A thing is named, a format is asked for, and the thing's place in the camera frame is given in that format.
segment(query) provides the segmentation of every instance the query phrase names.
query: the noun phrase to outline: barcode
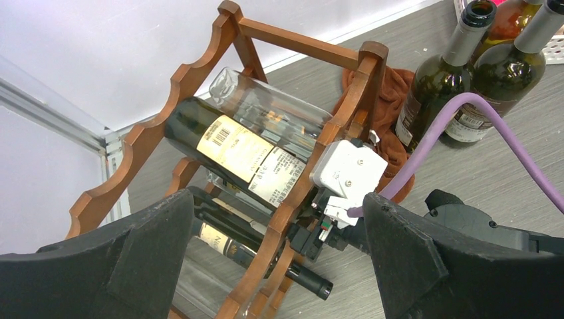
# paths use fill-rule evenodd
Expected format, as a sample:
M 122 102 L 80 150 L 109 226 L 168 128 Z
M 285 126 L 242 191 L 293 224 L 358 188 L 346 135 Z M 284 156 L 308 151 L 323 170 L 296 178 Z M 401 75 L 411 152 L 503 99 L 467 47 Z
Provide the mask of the barcode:
M 225 128 L 222 128 L 219 133 L 213 138 L 213 142 L 217 144 L 217 146 L 221 146 L 225 139 L 229 136 L 231 132 Z
M 465 124 L 470 128 L 479 128 L 484 122 L 475 118 L 471 118 L 466 114 L 462 114 L 462 116 L 460 116 L 460 123 Z

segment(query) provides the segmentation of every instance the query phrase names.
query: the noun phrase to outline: white connector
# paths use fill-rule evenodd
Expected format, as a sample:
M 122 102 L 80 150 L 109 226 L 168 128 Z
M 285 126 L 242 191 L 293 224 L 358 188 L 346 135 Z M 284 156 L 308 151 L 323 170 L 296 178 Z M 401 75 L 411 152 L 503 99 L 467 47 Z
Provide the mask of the white connector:
M 370 140 L 379 141 L 374 131 Z M 361 206 L 364 196 L 376 189 L 387 165 L 371 147 L 356 147 L 347 140 L 329 144 L 310 174 L 317 187 L 337 195 L 329 198 L 324 214 L 340 229 L 356 225 L 358 218 L 349 217 L 347 211 Z

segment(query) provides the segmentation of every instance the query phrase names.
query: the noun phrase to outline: dark glass bottle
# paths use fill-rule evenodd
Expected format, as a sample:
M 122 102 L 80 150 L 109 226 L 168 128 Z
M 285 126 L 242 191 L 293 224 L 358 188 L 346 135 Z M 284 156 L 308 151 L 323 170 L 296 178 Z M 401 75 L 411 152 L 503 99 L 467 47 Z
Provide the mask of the dark glass bottle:
M 541 80 L 546 67 L 542 50 L 564 24 L 564 0 L 547 0 L 513 43 L 489 48 L 476 62 L 472 92 L 504 117 Z M 478 143 L 493 128 L 473 105 L 464 104 L 442 134 L 448 146 Z
M 217 252 L 248 268 L 261 246 L 263 234 L 241 217 L 241 212 L 220 205 L 214 201 L 214 197 L 200 188 L 188 189 L 194 196 L 196 215 L 192 233 L 197 234 L 198 238 Z M 268 278 L 275 265 L 276 259 L 271 263 L 265 278 Z M 329 297 L 333 289 L 332 282 L 296 262 L 290 264 L 286 276 L 323 300 Z
M 494 20 L 495 10 L 489 0 L 469 3 L 445 51 L 417 68 L 395 126 L 408 153 L 415 150 L 443 106 L 456 95 L 470 91 L 472 68 L 468 61 Z
M 276 210 L 305 168 L 206 101 L 180 102 L 166 120 L 164 136 L 226 182 Z
M 471 64 L 489 48 L 500 43 L 512 43 L 541 8 L 543 0 L 507 0 L 497 6 L 492 26 L 476 47 Z

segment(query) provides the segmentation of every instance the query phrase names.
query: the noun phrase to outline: white wall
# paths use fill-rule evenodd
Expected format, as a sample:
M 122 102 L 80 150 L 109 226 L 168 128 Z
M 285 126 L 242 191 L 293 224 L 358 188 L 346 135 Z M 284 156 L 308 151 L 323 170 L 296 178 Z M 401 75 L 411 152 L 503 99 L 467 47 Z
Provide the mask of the white wall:
M 69 209 L 102 182 L 100 157 L 0 104 L 0 254 L 65 239 Z
M 423 1 L 236 2 L 250 19 L 329 41 Z M 0 57 L 100 124 L 118 130 L 161 109 L 168 97 L 169 79 L 178 65 L 195 61 L 205 51 L 220 2 L 3 1 Z M 294 55 L 265 43 L 255 44 L 264 66 Z M 221 65 L 239 68 L 233 50 Z M 0 76 L 5 76 L 1 64 Z M 20 87 L 30 91 L 25 81 Z M 72 110 L 60 112 L 78 122 L 85 121 Z

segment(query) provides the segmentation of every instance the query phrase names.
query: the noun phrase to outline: wooden floor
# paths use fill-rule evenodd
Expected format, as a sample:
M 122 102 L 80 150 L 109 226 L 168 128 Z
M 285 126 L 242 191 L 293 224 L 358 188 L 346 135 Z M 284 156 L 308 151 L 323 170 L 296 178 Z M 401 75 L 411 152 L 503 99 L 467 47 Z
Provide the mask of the wooden floor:
M 425 58 L 446 46 L 455 24 L 452 2 L 442 1 L 342 45 L 358 49 L 366 40 L 384 43 L 390 48 L 388 65 L 415 70 Z M 341 95 L 340 71 L 308 58 L 272 72 L 268 78 L 287 93 L 331 109 Z M 561 193 L 564 193 L 563 74 L 564 65 L 548 66 L 537 88 L 505 117 Z M 181 157 L 166 142 L 159 145 L 129 188 L 132 211 L 162 198 L 170 182 L 170 172 Z M 204 185 L 204 178 L 200 174 L 196 184 Z M 490 214 L 498 224 L 564 237 L 564 216 L 534 184 L 497 132 L 491 132 L 485 140 L 466 150 L 449 150 L 437 144 L 417 172 L 415 187 L 402 205 L 424 214 L 423 200 L 436 188 L 458 195 L 467 204 Z M 190 242 L 187 255 L 194 264 L 183 270 L 181 284 L 198 286 L 202 295 L 215 299 L 208 306 L 219 307 L 244 270 L 196 239 Z M 221 285 L 207 284 L 203 277 L 195 275 L 194 267 L 208 270 Z M 323 302 L 293 285 L 278 318 L 384 318 L 372 263 L 366 255 L 352 248 L 345 252 L 326 248 L 312 268 L 334 282 L 329 299 Z M 180 294 L 175 297 L 175 304 L 192 319 L 209 318 Z

